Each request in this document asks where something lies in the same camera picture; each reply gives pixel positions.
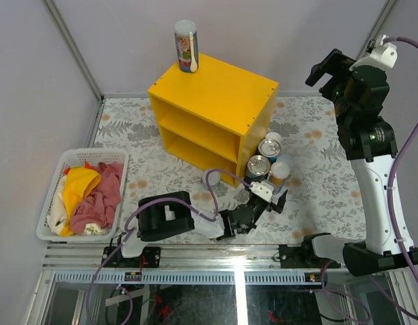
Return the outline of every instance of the yellow cabinet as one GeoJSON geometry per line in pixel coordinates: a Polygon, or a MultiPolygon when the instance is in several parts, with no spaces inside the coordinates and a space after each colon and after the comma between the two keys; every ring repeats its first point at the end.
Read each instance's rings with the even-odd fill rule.
{"type": "MultiPolygon", "coordinates": [[[[205,170],[223,168],[244,177],[246,164],[266,136],[278,83],[199,54],[199,68],[178,63],[148,90],[166,151],[205,170]]],[[[231,176],[221,178],[230,185],[231,176]]]]}

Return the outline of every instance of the yellow cloth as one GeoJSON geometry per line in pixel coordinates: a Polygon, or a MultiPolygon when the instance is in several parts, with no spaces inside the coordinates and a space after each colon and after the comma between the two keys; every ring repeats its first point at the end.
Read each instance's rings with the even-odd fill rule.
{"type": "Polygon", "coordinates": [[[75,233],[70,230],[70,218],[76,207],[99,184],[100,174],[93,169],[85,167],[71,168],[67,174],[66,184],[62,191],[62,199],[67,211],[67,220],[60,236],[72,236],[75,233]]]}

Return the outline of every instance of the pile of clothes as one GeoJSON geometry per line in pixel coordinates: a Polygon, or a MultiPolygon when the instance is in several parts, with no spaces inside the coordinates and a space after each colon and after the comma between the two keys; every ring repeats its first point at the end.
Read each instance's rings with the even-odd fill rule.
{"type": "Polygon", "coordinates": [[[104,235],[121,202],[123,164],[68,168],[57,185],[47,224],[59,236],[104,235]]]}

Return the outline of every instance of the shelf top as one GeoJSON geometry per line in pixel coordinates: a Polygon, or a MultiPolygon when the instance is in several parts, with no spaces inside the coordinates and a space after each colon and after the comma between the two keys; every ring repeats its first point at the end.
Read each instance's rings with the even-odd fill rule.
{"type": "Polygon", "coordinates": [[[178,62],[148,90],[161,100],[245,135],[278,83],[199,54],[195,73],[182,72],[178,62]]]}

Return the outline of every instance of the white basket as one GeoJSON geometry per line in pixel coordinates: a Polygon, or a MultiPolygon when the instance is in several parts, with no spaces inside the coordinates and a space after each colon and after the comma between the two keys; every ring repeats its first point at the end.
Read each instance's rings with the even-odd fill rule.
{"type": "Polygon", "coordinates": [[[51,185],[47,191],[45,204],[41,209],[39,223],[37,224],[36,234],[42,240],[51,240],[53,242],[93,242],[97,240],[109,240],[114,236],[115,230],[119,222],[121,203],[117,205],[114,216],[114,223],[109,233],[105,235],[90,236],[90,235],[73,235],[73,236],[59,236],[51,231],[47,224],[47,214],[49,213],[55,191],[57,189],[60,179],[64,176],[64,171],[69,167],[83,166],[87,161],[92,166],[97,166],[98,163],[121,163],[123,166],[123,174],[121,176],[120,195],[121,200],[124,198],[124,189],[126,182],[127,163],[129,161],[129,154],[122,149],[103,149],[103,148],[84,148],[68,150],[63,153],[58,161],[54,176],[52,177],[51,185]]]}

